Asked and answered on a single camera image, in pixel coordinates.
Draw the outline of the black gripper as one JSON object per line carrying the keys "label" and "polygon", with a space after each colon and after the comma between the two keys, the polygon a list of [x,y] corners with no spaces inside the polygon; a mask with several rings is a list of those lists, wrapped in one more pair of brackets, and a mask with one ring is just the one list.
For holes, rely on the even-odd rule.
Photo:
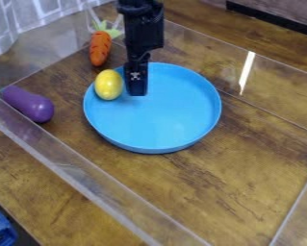
{"label": "black gripper", "polygon": [[146,96],[148,91],[148,64],[138,62],[146,54],[163,47],[163,3],[159,0],[118,0],[123,15],[127,63],[123,75],[127,93]]}

